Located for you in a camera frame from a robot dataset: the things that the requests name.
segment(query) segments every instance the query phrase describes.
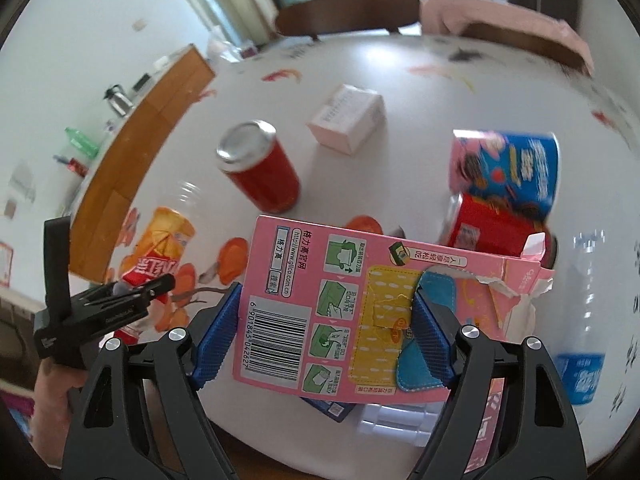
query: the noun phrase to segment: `barcode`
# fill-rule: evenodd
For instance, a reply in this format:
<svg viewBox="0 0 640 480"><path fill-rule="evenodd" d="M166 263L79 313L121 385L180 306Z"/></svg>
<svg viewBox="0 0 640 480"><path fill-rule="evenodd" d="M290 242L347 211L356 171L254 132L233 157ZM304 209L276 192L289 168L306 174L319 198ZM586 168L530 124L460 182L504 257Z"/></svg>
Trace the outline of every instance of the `barcode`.
<svg viewBox="0 0 640 480"><path fill-rule="evenodd" d="M264 306L284 306L283 303L269 300L261 300L261 303L266 301L268 304ZM308 319L305 317L274 312L273 308L261 310L252 301L242 353L243 375L250 376L246 372L252 372L251 375L260 381L288 388L297 387L307 326Z"/></svg>
<svg viewBox="0 0 640 480"><path fill-rule="evenodd" d="M453 246L456 249L475 251L480 238L480 229L469 224L460 224Z"/></svg>

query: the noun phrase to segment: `blue bottle label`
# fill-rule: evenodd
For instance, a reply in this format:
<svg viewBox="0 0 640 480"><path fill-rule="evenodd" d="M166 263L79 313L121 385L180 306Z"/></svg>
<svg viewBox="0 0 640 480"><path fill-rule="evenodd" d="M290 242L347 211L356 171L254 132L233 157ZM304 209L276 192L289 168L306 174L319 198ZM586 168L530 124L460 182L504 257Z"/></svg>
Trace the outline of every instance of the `blue bottle label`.
<svg viewBox="0 0 640 480"><path fill-rule="evenodd" d="M604 354L560 354L556 357L556 368L572 405L589 404L593 400L603 363Z"/></svg>

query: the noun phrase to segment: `pink snack box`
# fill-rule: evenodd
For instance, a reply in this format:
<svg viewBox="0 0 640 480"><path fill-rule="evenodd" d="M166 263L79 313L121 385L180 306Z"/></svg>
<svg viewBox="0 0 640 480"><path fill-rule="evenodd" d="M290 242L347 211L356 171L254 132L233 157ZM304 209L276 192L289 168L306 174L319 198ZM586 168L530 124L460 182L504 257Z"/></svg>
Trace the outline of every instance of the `pink snack box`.
<svg viewBox="0 0 640 480"><path fill-rule="evenodd" d="M422 272L453 279L458 319L502 338L496 298L501 308L513 307L550 286L553 271L529 258L260 216L240 300L234 377L335 402L444 400L444 387L404 392L396 383Z"/></svg>

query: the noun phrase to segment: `white box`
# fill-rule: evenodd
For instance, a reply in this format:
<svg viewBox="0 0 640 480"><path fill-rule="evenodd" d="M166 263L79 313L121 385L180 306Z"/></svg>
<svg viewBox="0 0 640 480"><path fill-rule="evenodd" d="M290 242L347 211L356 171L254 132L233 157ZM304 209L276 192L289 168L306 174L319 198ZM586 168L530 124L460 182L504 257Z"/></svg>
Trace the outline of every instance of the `white box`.
<svg viewBox="0 0 640 480"><path fill-rule="evenodd" d="M384 120L382 95L340 85L306 125L320 144L353 155Z"/></svg>

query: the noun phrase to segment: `tabletop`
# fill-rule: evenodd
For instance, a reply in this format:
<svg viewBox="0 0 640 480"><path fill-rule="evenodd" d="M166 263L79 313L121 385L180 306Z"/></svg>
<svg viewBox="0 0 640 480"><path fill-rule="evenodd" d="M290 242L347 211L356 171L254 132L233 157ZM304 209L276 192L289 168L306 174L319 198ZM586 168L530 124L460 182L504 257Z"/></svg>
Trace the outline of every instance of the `tabletop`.
<svg viewBox="0 0 640 480"><path fill-rule="evenodd" d="M352 156L318 145L305 126L343 83L376 90L386 107L385 127ZM588 462L613 448L640 406L640 366L634 366L640 338L640 121L624 102L549 60L460 38L333 38L225 66L158 153L113 254L117 274L154 209L166 205L167 192L180 182L200 189L196 235L178 271L181 291L196 292L174 305L159 329L215 304L216 290L241 272L221 261L221 254L244 247L242 238L250 242L259 211L216 169L214 154L226 129L253 119L276 127L302 183L298 204L284 216L343 226L368 215L385 232L401 226L407 238L425 242L437 241L446 215L454 129L555 133L561 181L548 226L559 251L554 288L535 302L536 334L551 353L559 348L572 240L580 232L604 230L605 285L594 311L614 322L581 432ZM158 334L151 328L143 337ZM207 415L229 433L325 478L408 475L420 449L357 433L359 408L337 424L296 397L237 383L230 354L218 378L200 392Z"/></svg>

